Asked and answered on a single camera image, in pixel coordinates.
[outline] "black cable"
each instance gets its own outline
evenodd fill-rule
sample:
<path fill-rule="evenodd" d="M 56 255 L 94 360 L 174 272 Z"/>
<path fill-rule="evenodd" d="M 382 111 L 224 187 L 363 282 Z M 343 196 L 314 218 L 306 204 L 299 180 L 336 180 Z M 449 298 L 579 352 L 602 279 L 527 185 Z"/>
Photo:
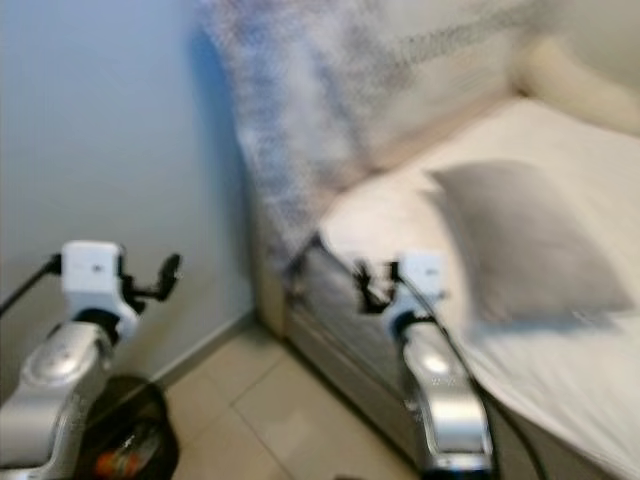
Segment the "black cable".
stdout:
<path fill-rule="evenodd" d="M 476 390 L 476 392 L 478 393 L 478 395 L 480 395 L 481 398 L 488 400 L 494 406 L 498 414 L 507 423 L 507 425 L 509 425 L 509 428 L 511 428 L 513 433 L 515 433 L 516 437 L 518 437 L 518 439 L 524 446 L 527 452 L 527 455 L 529 456 L 529 459 L 531 460 L 531 464 L 533 465 L 533 468 L 536 471 L 537 477 L 540 480 L 549 480 L 550 477 L 546 469 L 544 468 L 542 461 L 540 460 L 540 456 L 538 455 L 536 448 L 533 446 L 529 438 L 527 438 L 527 436 L 522 431 L 520 426 L 515 423 L 513 418 L 511 418 L 511 415 L 506 410 L 506 408 L 500 403 L 500 401 L 496 399 L 493 395 L 491 395 L 487 390 L 485 390 L 485 388 L 480 384 L 480 382 L 473 375 L 473 372 L 471 371 L 471 369 L 469 368 L 469 365 L 467 364 L 464 357 L 460 353 L 460 350 L 458 350 L 458 347 L 456 347 L 455 343 L 449 336 L 449 332 L 447 331 L 447 329 L 438 320 L 438 316 L 436 315 L 436 312 L 434 312 L 429 302 L 422 297 L 422 294 L 411 283 L 404 281 L 404 279 L 402 278 L 399 278 L 399 280 L 404 285 L 407 286 L 407 288 L 418 300 L 418 303 L 420 303 L 420 306 L 424 308 L 427 311 L 427 314 L 433 319 L 433 323 L 438 327 L 438 330 L 440 330 L 440 333 L 443 335 L 443 337 L 451 347 L 451 350 L 453 350 L 453 353 L 462 364 L 462 367 L 466 370 L 467 375 L 469 376 L 469 381 L 471 382 L 471 385 L 474 388 L 474 390 Z"/>
<path fill-rule="evenodd" d="M 31 290 L 34 287 L 34 285 L 42 279 L 42 277 L 44 277 L 49 273 L 59 275 L 61 273 L 61 270 L 62 270 L 62 256 L 59 254 L 53 255 L 47 263 L 42 265 L 42 267 L 40 267 L 36 273 L 31 275 L 31 277 L 29 277 L 26 282 L 20 285 L 11 295 L 7 297 L 7 299 L 4 302 L 2 302 L 2 304 L 0 305 L 0 318 L 5 313 L 7 313 L 7 311 L 18 300 L 20 300 L 20 298 L 25 293 Z"/>

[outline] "mattress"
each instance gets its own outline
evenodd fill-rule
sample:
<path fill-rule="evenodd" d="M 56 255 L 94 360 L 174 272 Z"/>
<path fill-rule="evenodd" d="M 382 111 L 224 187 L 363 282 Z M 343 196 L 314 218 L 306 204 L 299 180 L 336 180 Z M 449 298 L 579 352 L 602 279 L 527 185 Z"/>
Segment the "mattress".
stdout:
<path fill-rule="evenodd" d="M 305 259 L 305 301 L 349 355 L 399 396 L 396 356 L 375 316 L 357 313 L 354 258 L 406 249 L 447 257 L 442 320 L 494 396 L 622 478 L 640 479 L 640 313 L 575 325 L 495 326 L 473 315 L 461 254 L 435 207 L 428 170 L 510 158 L 560 188 L 640 303 L 640 141 L 518 99 L 402 167 L 338 199 Z"/>

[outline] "baseboard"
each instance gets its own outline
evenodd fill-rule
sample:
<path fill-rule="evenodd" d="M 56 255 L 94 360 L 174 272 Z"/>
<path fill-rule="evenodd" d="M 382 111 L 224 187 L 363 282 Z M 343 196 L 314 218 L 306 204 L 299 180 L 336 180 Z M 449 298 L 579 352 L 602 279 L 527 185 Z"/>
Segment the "baseboard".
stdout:
<path fill-rule="evenodd" d="M 202 361 L 208 358 L 222 345 L 255 321 L 256 314 L 252 309 L 247 314 L 240 317 L 235 322 L 230 322 L 211 332 L 193 348 L 182 354 L 175 361 L 154 375 L 151 379 L 155 384 L 163 389 L 167 389 L 185 374 L 197 367 Z"/>

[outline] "floor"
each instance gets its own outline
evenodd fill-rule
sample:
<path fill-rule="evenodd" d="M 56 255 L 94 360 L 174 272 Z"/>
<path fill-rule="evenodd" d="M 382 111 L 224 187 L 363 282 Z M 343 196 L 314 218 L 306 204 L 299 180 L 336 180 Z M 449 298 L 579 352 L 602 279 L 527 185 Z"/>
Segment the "floor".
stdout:
<path fill-rule="evenodd" d="M 175 480 L 413 480 L 287 347 L 251 325 L 170 387 Z"/>

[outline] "black bag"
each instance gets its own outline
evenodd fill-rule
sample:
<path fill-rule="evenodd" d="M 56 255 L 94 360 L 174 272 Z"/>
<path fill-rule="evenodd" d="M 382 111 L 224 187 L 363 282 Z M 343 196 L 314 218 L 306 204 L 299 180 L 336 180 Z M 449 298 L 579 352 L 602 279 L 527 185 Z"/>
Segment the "black bag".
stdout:
<path fill-rule="evenodd" d="M 162 390 L 142 378 L 113 377 L 92 406 L 76 480 L 169 480 L 179 447 Z"/>

